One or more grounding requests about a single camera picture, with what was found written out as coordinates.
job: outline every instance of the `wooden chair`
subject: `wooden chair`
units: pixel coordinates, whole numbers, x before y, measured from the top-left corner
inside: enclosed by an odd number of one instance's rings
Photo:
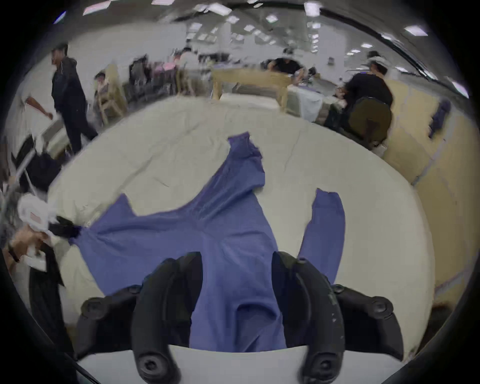
[[[108,78],[108,91],[98,93],[97,101],[105,125],[108,124],[108,118],[105,111],[111,108],[119,117],[123,117],[127,112],[127,100],[123,87],[120,84],[117,65],[112,63],[104,69],[105,76]]]
[[[292,80],[284,73],[258,71],[252,69],[224,69],[212,71],[214,100],[222,97],[222,83],[239,83],[242,85],[256,85],[259,87],[275,88],[277,91],[277,102],[280,110],[286,112],[287,108],[287,87]]]

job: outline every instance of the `black office chair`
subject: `black office chair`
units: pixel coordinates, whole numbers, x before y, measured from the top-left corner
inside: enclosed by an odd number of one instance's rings
[[[339,132],[371,150],[387,138],[391,122],[392,111],[387,104],[362,97],[352,107],[348,124],[342,124]]]

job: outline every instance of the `black hoodie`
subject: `black hoodie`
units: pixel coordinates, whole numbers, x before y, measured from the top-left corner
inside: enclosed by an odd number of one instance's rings
[[[72,108],[86,107],[86,99],[77,74],[77,61],[65,56],[52,78],[52,98],[55,110],[65,113]]]

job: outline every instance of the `white cap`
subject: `white cap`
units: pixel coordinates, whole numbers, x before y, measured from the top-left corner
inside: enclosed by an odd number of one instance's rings
[[[385,68],[390,68],[390,63],[382,56],[374,56],[367,59],[367,65],[370,65],[371,63],[379,63],[380,65],[383,65]]]

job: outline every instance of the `white table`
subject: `white table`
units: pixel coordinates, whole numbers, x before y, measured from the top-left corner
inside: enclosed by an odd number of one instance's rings
[[[288,92],[297,95],[300,117],[309,122],[314,122],[322,108],[324,96],[306,88],[305,86],[289,85]]]
[[[49,200],[58,214],[82,225],[122,192],[138,215],[177,208],[225,160],[227,137],[246,130],[263,155],[266,183],[256,195],[279,249],[298,254],[317,187],[337,192],[346,233],[335,282],[391,300],[406,357],[422,338],[433,298],[433,248],[424,212],[397,171],[333,131],[276,111],[173,97],[93,140],[50,187]],[[78,248],[57,241],[55,251],[77,310],[85,299],[103,295]]]

